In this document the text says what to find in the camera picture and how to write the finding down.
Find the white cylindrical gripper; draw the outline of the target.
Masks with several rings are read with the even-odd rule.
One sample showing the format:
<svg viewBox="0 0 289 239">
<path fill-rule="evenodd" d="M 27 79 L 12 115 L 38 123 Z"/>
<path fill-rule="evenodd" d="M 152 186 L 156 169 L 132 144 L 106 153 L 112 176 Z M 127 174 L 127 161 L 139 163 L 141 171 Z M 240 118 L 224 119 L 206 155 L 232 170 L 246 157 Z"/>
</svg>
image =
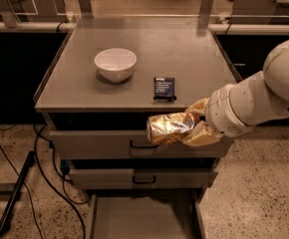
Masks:
<svg viewBox="0 0 289 239">
<path fill-rule="evenodd" d="M 215 91 L 210 99 L 203 98 L 189 106 L 185 111 L 197 116 L 204 116 L 181 142 L 189 146 L 204 146 L 217 143 L 223 136 L 237 137 L 253 130 L 233 111 L 230 91 L 233 85 L 226 85 Z"/>
</svg>

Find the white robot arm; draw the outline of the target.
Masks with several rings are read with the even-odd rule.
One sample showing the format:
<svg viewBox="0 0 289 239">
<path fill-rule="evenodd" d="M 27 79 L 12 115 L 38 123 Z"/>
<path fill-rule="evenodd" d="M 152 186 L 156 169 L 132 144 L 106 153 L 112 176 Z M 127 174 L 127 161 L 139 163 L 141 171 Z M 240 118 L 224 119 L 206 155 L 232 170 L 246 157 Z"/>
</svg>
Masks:
<svg viewBox="0 0 289 239">
<path fill-rule="evenodd" d="M 182 140 L 190 146 L 213 144 L 270 120 L 289 119 L 289 40 L 269 53 L 260 72 L 222 87 L 187 110 L 205 116 Z"/>
</svg>

